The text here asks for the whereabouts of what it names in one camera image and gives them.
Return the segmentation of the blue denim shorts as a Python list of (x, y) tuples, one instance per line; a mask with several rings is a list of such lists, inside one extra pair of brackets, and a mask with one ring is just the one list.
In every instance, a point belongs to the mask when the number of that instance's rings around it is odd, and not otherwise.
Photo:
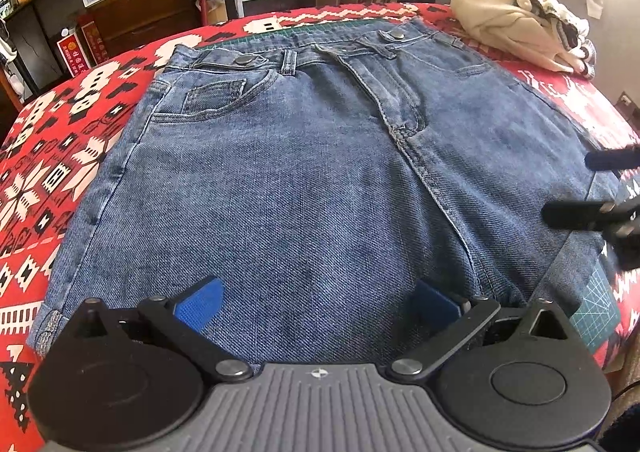
[(387, 362), (426, 335), (416, 288), (566, 313), (603, 242), (559, 200), (613, 200), (596, 141), (553, 101), (419, 19), (177, 47), (66, 230), (28, 343), (88, 297), (132, 307), (213, 277), (203, 333), (250, 362)]

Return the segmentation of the green cutting mat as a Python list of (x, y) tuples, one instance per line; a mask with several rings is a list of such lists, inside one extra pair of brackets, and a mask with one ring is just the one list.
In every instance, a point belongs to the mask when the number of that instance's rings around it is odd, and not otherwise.
[(594, 268), (582, 305), (570, 317), (570, 322), (591, 354), (608, 340), (620, 323), (620, 309), (601, 265)]

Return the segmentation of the red sign board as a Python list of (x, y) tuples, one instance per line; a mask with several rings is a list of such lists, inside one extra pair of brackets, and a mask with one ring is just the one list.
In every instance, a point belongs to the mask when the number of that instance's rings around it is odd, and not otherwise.
[(58, 46), (58, 51), (70, 75), (78, 76), (91, 69), (90, 61), (75, 31), (63, 35), (62, 38), (56, 42), (56, 46)]

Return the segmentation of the wall power outlet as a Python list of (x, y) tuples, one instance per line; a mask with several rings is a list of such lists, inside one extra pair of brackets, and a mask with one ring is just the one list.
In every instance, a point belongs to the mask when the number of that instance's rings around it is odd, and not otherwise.
[(620, 93), (620, 97), (618, 97), (615, 102), (615, 109), (627, 122), (636, 122), (639, 120), (639, 106), (626, 92)]

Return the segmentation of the red patterned tablecloth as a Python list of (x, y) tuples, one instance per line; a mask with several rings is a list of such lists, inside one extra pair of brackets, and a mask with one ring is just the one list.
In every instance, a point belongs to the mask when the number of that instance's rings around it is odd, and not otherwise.
[[(34, 99), (17, 114), (1, 146), (1, 451), (37, 451), (42, 440), (20, 401), (38, 358), (25, 347), (43, 302), (53, 259), (81, 194), (122, 134), (132, 109), (174, 48), (328, 21), (421, 17), (499, 62), (548, 95), (606, 148), (639, 141), (593, 84), (526, 64), (468, 40), (441, 4), (348, 4), (270, 12), (222, 26), (171, 35), (116, 56)], [(620, 309), (614, 333), (593, 354), (613, 368), (639, 323), (639, 270), (615, 272), (608, 283)]]

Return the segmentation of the dark wooden drawer cabinet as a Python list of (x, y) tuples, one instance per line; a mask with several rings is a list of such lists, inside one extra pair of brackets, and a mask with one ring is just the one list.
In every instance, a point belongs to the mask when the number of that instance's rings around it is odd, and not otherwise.
[(201, 25), (195, 0), (102, 0), (88, 13), (110, 58)]

